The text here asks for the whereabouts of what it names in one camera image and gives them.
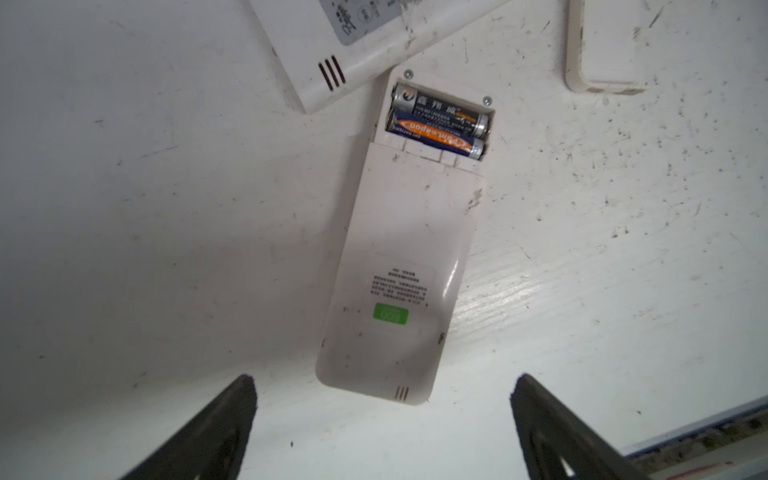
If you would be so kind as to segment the blue orange battery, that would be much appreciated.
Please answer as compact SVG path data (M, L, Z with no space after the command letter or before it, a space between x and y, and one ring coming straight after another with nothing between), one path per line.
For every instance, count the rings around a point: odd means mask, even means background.
M486 150L485 142L479 138L433 125L398 110L391 112L387 131L473 160L480 160Z

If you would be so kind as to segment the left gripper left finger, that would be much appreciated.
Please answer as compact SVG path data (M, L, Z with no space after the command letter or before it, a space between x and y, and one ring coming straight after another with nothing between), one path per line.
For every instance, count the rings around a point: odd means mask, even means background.
M257 412L257 391L241 375L126 479L235 479Z

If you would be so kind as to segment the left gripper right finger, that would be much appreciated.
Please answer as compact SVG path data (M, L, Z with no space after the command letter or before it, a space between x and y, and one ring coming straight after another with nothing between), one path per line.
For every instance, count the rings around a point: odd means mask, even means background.
M510 404L531 479L646 477L533 376L517 379Z

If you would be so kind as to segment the dark silver battery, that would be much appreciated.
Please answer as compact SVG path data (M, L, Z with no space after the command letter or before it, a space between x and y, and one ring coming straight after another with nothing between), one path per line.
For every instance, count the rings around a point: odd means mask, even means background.
M392 108L480 139L486 136L490 127L488 114L459 105L455 101L425 93L405 83L397 83L394 86Z

